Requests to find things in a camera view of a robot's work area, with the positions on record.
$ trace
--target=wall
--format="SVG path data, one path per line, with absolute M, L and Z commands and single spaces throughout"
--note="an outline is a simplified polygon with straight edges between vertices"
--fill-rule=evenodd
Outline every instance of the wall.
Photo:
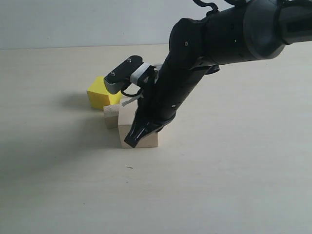
M 168 43 L 180 18 L 208 10 L 192 0 L 0 0 L 0 49 Z

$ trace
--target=yellow cube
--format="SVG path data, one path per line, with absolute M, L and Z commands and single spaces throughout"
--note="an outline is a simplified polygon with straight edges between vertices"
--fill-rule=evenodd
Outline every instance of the yellow cube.
M 87 94 L 93 108 L 103 110 L 104 106 L 118 104 L 121 99 L 121 92 L 110 94 L 104 84 L 104 77 L 97 77 L 88 88 Z

